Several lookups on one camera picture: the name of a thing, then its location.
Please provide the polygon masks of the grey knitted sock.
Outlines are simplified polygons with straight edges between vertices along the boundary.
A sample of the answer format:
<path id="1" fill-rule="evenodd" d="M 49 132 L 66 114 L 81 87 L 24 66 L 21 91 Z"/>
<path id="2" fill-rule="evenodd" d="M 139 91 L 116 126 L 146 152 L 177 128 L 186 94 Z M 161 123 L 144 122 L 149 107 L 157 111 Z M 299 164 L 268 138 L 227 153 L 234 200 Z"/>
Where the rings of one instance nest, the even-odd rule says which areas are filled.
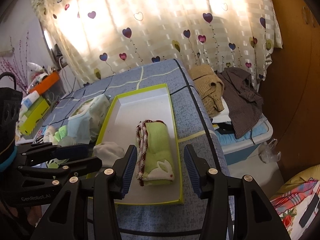
<path id="1" fill-rule="evenodd" d="M 111 168 L 118 159 L 124 157 L 125 151 L 115 142 L 106 141 L 94 146 L 93 155 L 102 161 L 102 167 Z"/>

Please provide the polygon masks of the green rabbit towel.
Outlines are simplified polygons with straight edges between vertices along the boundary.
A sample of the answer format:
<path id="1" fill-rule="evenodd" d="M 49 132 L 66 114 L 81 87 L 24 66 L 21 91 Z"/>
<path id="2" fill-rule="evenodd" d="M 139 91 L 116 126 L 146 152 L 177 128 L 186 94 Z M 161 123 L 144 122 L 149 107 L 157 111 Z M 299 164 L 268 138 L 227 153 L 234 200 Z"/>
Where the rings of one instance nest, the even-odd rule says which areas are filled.
<path id="1" fill-rule="evenodd" d="M 175 180 L 168 128 L 162 120 L 144 120 L 136 127 L 137 175 L 140 186 L 171 184 Z"/>

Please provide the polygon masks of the green paper piece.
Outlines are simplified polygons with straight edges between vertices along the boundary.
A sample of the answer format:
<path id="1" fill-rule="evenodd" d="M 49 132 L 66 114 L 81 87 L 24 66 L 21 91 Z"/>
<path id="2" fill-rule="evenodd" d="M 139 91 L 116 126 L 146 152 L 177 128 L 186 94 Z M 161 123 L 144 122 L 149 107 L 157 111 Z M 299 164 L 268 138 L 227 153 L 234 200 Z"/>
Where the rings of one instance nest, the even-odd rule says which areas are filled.
<path id="1" fill-rule="evenodd" d="M 67 125 L 61 126 L 54 134 L 54 138 L 56 141 L 60 141 L 61 139 L 67 137 Z"/>

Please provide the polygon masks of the floral plaid pillow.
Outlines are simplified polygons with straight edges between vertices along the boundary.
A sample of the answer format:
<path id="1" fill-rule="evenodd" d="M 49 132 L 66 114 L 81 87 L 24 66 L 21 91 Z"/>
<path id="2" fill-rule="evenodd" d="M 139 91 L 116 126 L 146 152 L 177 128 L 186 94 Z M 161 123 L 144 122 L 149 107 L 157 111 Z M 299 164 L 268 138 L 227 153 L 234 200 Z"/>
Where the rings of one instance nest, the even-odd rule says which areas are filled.
<path id="1" fill-rule="evenodd" d="M 271 204 L 291 239 L 307 239 L 319 224 L 319 165 L 288 180 Z"/>

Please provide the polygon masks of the lime green cardboard box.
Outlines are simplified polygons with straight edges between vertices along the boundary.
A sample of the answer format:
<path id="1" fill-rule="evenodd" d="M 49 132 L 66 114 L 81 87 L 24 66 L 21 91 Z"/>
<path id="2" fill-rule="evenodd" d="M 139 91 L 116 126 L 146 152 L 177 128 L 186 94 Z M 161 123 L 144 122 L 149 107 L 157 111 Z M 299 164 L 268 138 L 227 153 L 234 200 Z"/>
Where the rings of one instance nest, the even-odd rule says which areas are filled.
<path id="1" fill-rule="evenodd" d="M 49 108 L 47 100 L 40 96 L 20 118 L 18 123 L 20 133 L 22 135 L 30 135 Z"/>

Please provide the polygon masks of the blue wet wipes pack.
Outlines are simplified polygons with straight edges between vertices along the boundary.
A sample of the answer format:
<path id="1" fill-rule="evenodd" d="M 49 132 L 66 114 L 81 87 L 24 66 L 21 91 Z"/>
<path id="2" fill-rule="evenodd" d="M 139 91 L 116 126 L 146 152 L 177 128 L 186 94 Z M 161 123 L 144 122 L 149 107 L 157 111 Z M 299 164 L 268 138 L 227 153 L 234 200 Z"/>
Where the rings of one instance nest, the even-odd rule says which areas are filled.
<path id="1" fill-rule="evenodd" d="M 110 105 L 105 94 L 83 102 L 68 118 L 67 135 L 77 144 L 96 141 Z"/>

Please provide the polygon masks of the white blue tissue pack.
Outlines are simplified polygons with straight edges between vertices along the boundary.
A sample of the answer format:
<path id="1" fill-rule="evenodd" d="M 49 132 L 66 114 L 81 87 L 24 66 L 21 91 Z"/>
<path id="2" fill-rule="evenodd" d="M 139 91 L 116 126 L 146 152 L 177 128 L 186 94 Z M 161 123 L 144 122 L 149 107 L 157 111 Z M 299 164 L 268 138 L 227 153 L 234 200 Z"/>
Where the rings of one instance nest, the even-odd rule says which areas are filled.
<path id="1" fill-rule="evenodd" d="M 36 90 L 34 90 L 22 100 L 22 103 L 21 103 L 22 107 L 29 109 L 39 97 L 40 97 L 39 93 Z"/>

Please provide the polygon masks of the blue white storage box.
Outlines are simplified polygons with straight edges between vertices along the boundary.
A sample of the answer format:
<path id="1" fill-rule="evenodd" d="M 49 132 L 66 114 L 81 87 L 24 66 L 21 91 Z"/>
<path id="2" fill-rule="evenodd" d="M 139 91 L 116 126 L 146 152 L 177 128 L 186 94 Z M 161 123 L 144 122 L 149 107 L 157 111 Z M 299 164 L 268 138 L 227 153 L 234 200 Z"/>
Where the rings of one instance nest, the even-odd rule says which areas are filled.
<path id="1" fill-rule="evenodd" d="M 246 160 L 263 142 L 268 141 L 273 134 L 273 128 L 266 116 L 261 115 L 255 126 L 243 137 L 237 139 L 232 132 L 229 109 L 222 100 L 224 110 L 212 118 L 215 134 L 222 147 L 228 165 Z"/>

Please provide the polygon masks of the blue checked bed sheet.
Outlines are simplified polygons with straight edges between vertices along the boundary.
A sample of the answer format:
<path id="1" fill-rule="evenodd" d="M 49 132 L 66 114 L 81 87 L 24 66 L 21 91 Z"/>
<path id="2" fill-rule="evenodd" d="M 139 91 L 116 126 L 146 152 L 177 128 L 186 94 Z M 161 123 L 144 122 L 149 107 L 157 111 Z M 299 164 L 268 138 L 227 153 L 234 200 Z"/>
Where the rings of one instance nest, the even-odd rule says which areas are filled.
<path id="1" fill-rule="evenodd" d="M 207 202 L 194 193 L 183 151 L 192 145 L 209 166 L 228 174 L 226 159 L 203 106 L 199 92 L 184 65 L 166 60 L 99 80 L 62 99 L 43 123 L 67 127 L 81 139 L 88 129 L 75 113 L 85 111 L 97 96 L 111 105 L 97 143 L 114 142 L 139 154 L 130 189 L 117 203 L 123 239 L 198 239 Z"/>

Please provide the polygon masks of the orange plastic bin lid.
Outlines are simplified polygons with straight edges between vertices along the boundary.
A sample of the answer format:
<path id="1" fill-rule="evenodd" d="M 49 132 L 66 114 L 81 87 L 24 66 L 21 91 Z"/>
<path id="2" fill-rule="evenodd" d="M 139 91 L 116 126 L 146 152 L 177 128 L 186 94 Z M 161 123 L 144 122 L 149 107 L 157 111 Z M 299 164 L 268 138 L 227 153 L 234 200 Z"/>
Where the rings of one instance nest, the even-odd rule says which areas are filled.
<path id="1" fill-rule="evenodd" d="M 35 87 L 31 88 L 29 93 L 37 91 L 39 95 L 44 94 L 48 89 L 50 89 L 54 84 L 59 81 L 60 76 L 57 71 L 52 72 L 52 74 L 47 75 L 41 82 L 39 82 Z"/>

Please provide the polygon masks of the purple decorative branches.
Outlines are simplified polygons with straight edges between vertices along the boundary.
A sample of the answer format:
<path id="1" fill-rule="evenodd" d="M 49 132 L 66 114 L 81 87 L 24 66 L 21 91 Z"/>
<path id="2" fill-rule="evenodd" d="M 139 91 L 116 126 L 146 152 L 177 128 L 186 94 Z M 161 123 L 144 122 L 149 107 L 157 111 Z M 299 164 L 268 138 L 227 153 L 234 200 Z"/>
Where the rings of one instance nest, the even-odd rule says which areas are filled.
<path id="1" fill-rule="evenodd" d="M 27 32 L 24 40 L 19 40 L 16 46 L 13 46 L 11 37 L 9 41 L 9 50 L 1 51 L 1 73 L 10 72 L 14 74 L 17 88 L 26 94 L 28 88 L 29 32 Z"/>

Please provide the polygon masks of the dark checked shirt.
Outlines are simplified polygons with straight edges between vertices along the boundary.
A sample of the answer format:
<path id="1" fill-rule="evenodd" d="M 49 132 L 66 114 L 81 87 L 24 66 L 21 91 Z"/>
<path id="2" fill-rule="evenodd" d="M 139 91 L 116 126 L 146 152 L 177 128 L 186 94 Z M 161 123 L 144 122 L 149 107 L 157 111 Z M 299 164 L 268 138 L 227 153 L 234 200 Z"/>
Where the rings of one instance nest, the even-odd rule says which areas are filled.
<path id="1" fill-rule="evenodd" d="M 223 99 L 237 139 L 243 137 L 262 115 L 263 97 L 255 90 L 251 74 L 240 68 L 226 68 L 217 73 L 225 85 Z"/>

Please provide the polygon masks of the beige knitted sweater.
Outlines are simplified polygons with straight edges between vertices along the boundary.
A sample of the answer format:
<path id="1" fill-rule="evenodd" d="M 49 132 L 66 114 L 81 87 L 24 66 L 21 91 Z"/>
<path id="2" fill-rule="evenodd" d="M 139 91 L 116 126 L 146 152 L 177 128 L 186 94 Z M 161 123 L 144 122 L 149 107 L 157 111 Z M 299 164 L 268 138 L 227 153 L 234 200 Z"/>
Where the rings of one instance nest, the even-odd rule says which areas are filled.
<path id="1" fill-rule="evenodd" d="M 222 95 L 225 86 L 212 68 L 207 64 L 194 66 L 188 70 L 188 74 L 194 82 L 209 117 L 213 118 L 223 111 L 225 108 Z"/>

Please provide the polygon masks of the heart pattern curtain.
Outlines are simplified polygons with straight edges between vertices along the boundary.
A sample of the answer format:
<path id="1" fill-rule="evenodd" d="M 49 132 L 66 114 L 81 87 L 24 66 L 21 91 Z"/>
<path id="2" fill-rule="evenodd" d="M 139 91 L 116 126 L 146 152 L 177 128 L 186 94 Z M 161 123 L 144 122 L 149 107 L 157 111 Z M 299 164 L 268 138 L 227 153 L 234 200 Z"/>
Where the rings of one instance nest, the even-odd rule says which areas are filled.
<path id="1" fill-rule="evenodd" d="M 80 84 L 169 59 L 253 85 L 283 45 L 272 0 L 30 0 Z"/>

